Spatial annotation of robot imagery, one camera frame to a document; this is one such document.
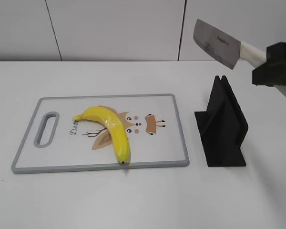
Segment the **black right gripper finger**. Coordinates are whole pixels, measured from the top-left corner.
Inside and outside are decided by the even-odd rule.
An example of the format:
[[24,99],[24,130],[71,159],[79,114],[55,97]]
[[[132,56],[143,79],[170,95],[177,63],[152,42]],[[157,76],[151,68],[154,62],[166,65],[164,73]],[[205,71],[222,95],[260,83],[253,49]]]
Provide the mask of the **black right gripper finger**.
[[252,71],[252,84],[286,86],[286,42],[266,49],[266,62]]

